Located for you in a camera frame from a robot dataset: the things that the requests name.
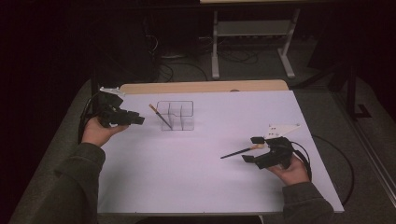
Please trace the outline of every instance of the wire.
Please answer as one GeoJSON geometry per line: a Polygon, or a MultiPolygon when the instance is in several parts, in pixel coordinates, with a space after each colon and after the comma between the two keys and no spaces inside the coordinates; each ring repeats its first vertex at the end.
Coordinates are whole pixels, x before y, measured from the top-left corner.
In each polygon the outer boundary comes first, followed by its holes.
{"type": "Polygon", "coordinates": [[[239,52],[245,53],[247,56],[245,58],[239,58],[234,56],[231,52],[227,51],[218,51],[218,55],[229,62],[232,63],[243,63],[243,64],[255,64],[259,61],[259,52],[247,52],[243,50],[239,50],[239,52]]]}
{"type": "Polygon", "coordinates": [[[332,146],[333,148],[335,148],[335,149],[344,157],[344,159],[346,160],[346,162],[347,162],[347,164],[348,164],[348,166],[349,166],[350,173],[351,173],[351,185],[350,185],[350,188],[349,188],[349,191],[348,191],[348,193],[347,193],[346,198],[345,198],[344,201],[342,202],[342,205],[346,205],[347,202],[348,202],[348,200],[349,200],[349,198],[350,198],[350,196],[352,195],[352,191],[353,191],[353,189],[354,189],[354,187],[355,187],[355,172],[354,172],[352,163],[351,163],[350,160],[347,158],[346,154],[345,154],[344,152],[342,152],[340,148],[336,147],[333,143],[331,143],[330,141],[328,141],[328,140],[326,140],[326,139],[324,139],[324,138],[322,138],[322,137],[320,137],[320,136],[317,136],[317,135],[314,135],[314,134],[312,134],[312,136],[313,136],[313,137],[316,137],[316,138],[318,138],[318,139],[320,139],[320,140],[322,140],[323,142],[326,142],[327,144],[329,144],[330,146],[332,146]]]}
{"type": "Polygon", "coordinates": [[[84,133],[85,125],[87,124],[88,121],[85,119],[87,118],[88,111],[91,107],[92,100],[99,95],[100,92],[97,92],[93,96],[91,96],[90,99],[88,99],[87,103],[84,106],[84,109],[82,110],[82,113],[79,117],[79,125],[78,125],[78,143],[81,143],[82,139],[82,134],[84,133]]]}
{"type": "Polygon", "coordinates": [[[200,68],[199,66],[197,66],[197,65],[195,65],[195,64],[193,64],[193,63],[167,63],[167,64],[184,64],[184,65],[189,65],[189,66],[195,67],[195,68],[197,68],[198,70],[200,70],[201,73],[204,75],[205,81],[208,81],[208,80],[207,80],[207,75],[206,75],[205,71],[204,71],[202,68],[200,68]]]}
{"type": "Polygon", "coordinates": [[[291,142],[291,143],[293,143],[293,144],[295,144],[295,145],[297,145],[297,146],[299,146],[300,148],[303,149],[303,151],[304,151],[305,154],[306,154],[306,157],[308,158],[308,163],[311,164],[311,159],[309,159],[309,154],[308,154],[308,152],[305,150],[305,148],[302,147],[300,144],[298,144],[298,143],[296,143],[296,142],[291,142]]]}
{"type": "Polygon", "coordinates": [[[209,43],[201,46],[202,49],[211,48],[213,46],[213,38],[211,36],[199,37],[200,42],[204,42],[203,40],[209,40],[209,43]]]}
{"type": "Polygon", "coordinates": [[[158,39],[155,37],[155,35],[146,35],[146,37],[153,38],[155,40],[154,47],[148,51],[151,55],[154,55],[155,50],[158,48],[158,39]]]}
{"type": "Polygon", "coordinates": [[[164,67],[166,67],[166,68],[168,68],[168,69],[170,70],[170,73],[166,73],[165,71],[163,71],[163,70],[161,69],[161,67],[159,67],[160,72],[162,72],[162,73],[164,73],[165,75],[168,75],[168,76],[169,76],[169,77],[166,77],[166,76],[163,75],[163,77],[166,78],[165,82],[170,82],[170,81],[172,81],[172,80],[173,80],[173,76],[174,76],[174,70],[173,70],[170,66],[168,66],[168,65],[166,65],[166,64],[160,64],[160,66],[164,66],[164,67]]]}

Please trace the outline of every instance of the black cable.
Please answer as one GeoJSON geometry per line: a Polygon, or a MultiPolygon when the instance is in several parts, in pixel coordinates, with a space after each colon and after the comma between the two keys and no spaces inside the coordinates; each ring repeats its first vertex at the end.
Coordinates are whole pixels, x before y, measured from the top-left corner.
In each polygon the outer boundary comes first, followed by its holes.
{"type": "Polygon", "coordinates": [[[155,50],[158,48],[158,45],[159,45],[158,39],[157,39],[157,37],[155,37],[155,35],[146,35],[146,42],[148,42],[147,38],[153,38],[155,40],[154,47],[152,47],[151,49],[148,50],[148,53],[151,54],[152,57],[154,57],[155,50]]]}
{"type": "Polygon", "coordinates": [[[342,152],[341,149],[336,147],[333,143],[331,143],[330,141],[328,141],[328,140],[326,140],[326,139],[324,139],[324,138],[322,138],[320,136],[317,136],[317,135],[314,135],[314,134],[312,134],[312,136],[322,140],[323,142],[328,143],[330,146],[335,148],[344,157],[344,159],[346,160],[346,162],[347,162],[347,164],[349,166],[350,173],[351,173],[351,184],[350,184],[350,189],[348,191],[348,194],[347,194],[346,198],[344,199],[344,201],[342,202],[342,205],[346,205],[347,201],[349,200],[350,196],[352,195],[352,191],[353,191],[353,189],[355,187],[355,172],[354,172],[352,163],[347,158],[346,154],[344,154],[344,152],[342,152]]]}
{"type": "Polygon", "coordinates": [[[174,70],[170,66],[168,66],[166,64],[160,64],[160,66],[164,66],[164,67],[166,67],[166,68],[168,68],[170,70],[170,73],[166,73],[165,71],[163,71],[161,69],[161,67],[159,68],[161,72],[163,72],[164,74],[169,76],[169,77],[163,76],[164,78],[166,78],[165,82],[172,81],[173,80],[173,76],[174,76],[174,70]]]}
{"type": "Polygon", "coordinates": [[[311,159],[309,158],[309,154],[308,152],[305,150],[305,148],[303,146],[301,146],[300,144],[296,143],[296,142],[291,142],[292,144],[295,144],[297,146],[299,146],[300,148],[303,149],[303,151],[306,154],[306,157],[303,155],[303,153],[301,153],[301,151],[299,150],[295,150],[294,149],[294,153],[297,154],[298,157],[300,157],[300,159],[303,161],[304,165],[305,165],[305,169],[306,172],[308,174],[308,178],[310,181],[312,181],[312,169],[311,169],[311,159]]]}
{"type": "Polygon", "coordinates": [[[247,56],[246,58],[238,58],[231,53],[226,53],[226,51],[220,50],[218,51],[218,55],[224,59],[225,61],[232,62],[232,63],[243,63],[243,64],[255,64],[259,61],[259,52],[252,52],[251,54],[244,50],[239,50],[240,52],[245,53],[247,56]],[[248,60],[254,58],[253,62],[248,63],[248,60]]]}
{"type": "Polygon", "coordinates": [[[195,67],[195,68],[197,68],[198,70],[200,70],[202,72],[202,74],[205,77],[205,81],[208,81],[207,80],[207,76],[206,76],[206,72],[202,68],[200,68],[199,66],[197,66],[197,65],[195,65],[193,63],[167,63],[167,64],[184,64],[184,65],[189,65],[189,66],[195,67]]]}
{"type": "Polygon", "coordinates": [[[300,148],[303,149],[303,151],[305,152],[306,157],[308,158],[308,163],[311,164],[311,159],[309,159],[309,154],[308,154],[308,152],[305,150],[305,148],[304,148],[303,146],[301,146],[300,144],[296,143],[296,142],[291,142],[291,143],[293,143],[293,144],[295,144],[295,145],[297,145],[297,146],[299,146],[300,148]]]}
{"type": "Polygon", "coordinates": [[[97,92],[93,96],[91,96],[90,99],[88,99],[87,103],[84,106],[84,109],[82,110],[82,113],[79,117],[79,125],[78,125],[78,143],[81,143],[82,135],[84,133],[85,125],[87,124],[86,118],[88,115],[88,111],[91,107],[92,100],[99,95],[100,92],[97,92]]]}

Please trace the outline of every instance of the table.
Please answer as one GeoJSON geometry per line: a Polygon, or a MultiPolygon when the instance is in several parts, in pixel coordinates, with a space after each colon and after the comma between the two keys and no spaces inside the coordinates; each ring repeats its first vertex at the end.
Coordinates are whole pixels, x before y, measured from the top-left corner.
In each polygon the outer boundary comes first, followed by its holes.
{"type": "MultiPolygon", "coordinates": [[[[99,180],[98,213],[211,216],[281,212],[283,184],[276,176],[243,162],[240,156],[220,157],[251,146],[249,138],[265,135],[269,124],[295,123],[301,128],[286,137],[305,147],[313,183],[336,212],[344,211],[293,92],[282,82],[122,86],[122,91],[131,94],[123,97],[121,108],[139,112],[146,119],[103,146],[106,163],[99,180]],[[279,90],[268,83],[277,84],[279,90]],[[161,130],[149,104],[164,100],[193,101],[193,131],[161,130]]],[[[266,151],[268,148],[247,154],[258,156],[266,151]]]]}

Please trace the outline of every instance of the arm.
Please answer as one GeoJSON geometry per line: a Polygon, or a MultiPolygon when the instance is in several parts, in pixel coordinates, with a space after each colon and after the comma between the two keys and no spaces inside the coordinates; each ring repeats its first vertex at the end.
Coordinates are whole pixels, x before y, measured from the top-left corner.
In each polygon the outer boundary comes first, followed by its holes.
{"type": "Polygon", "coordinates": [[[33,223],[97,223],[98,181],[106,158],[100,147],[126,128],[103,128],[97,118],[89,120],[76,152],[55,170],[58,180],[33,223]]]}
{"type": "Polygon", "coordinates": [[[283,207],[285,223],[330,223],[332,206],[309,181],[304,164],[294,155],[290,163],[290,167],[286,170],[279,166],[268,168],[286,184],[282,189],[285,201],[283,207]]]}

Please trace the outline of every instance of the small white object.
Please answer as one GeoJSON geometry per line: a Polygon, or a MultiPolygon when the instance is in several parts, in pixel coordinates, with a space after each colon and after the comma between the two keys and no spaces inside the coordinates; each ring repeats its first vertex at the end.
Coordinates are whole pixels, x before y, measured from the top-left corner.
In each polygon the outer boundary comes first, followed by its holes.
{"type": "Polygon", "coordinates": [[[104,91],[104,92],[107,92],[107,93],[115,94],[115,95],[118,95],[118,96],[125,96],[125,92],[120,91],[120,88],[112,89],[112,88],[101,87],[100,91],[104,91]]]}
{"type": "Polygon", "coordinates": [[[282,137],[286,133],[290,133],[298,128],[300,128],[300,124],[270,124],[268,128],[268,134],[265,135],[265,139],[282,137]]]}

